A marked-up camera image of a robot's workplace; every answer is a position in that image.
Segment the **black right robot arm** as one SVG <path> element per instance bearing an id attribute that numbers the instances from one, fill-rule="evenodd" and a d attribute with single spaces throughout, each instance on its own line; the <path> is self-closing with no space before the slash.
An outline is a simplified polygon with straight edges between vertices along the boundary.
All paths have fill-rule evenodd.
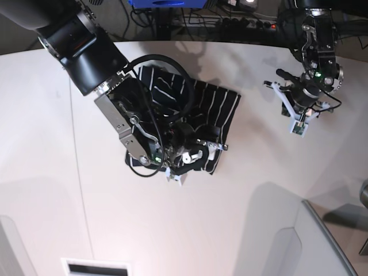
<path id="1" fill-rule="evenodd" d="M 175 179 L 202 170 L 214 150 L 225 149 L 196 136 L 188 122 L 196 91 L 186 70 L 164 55 L 127 60 L 82 1 L 2 1 L 1 14 L 34 31 L 83 95 L 97 93 L 95 104 L 118 133 L 127 156 L 141 166 Z M 135 71 L 151 60 L 171 65 L 183 78 L 187 96 L 178 109 L 156 101 L 153 89 Z"/>

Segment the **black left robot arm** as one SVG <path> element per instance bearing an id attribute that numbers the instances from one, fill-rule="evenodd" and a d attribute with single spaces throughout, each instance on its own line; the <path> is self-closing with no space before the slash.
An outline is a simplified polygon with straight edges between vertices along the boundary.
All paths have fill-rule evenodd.
<path id="1" fill-rule="evenodd" d="M 367 1 L 284 1 L 277 18 L 278 37 L 300 62 L 300 76 L 278 69 L 288 82 L 280 88 L 298 115 L 318 106 L 333 112 L 342 103 L 324 108 L 319 99 L 333 98 L 340 88 L 343 69 L 336 60 L 335 47 L 341 38 L 367 35 Z"/>

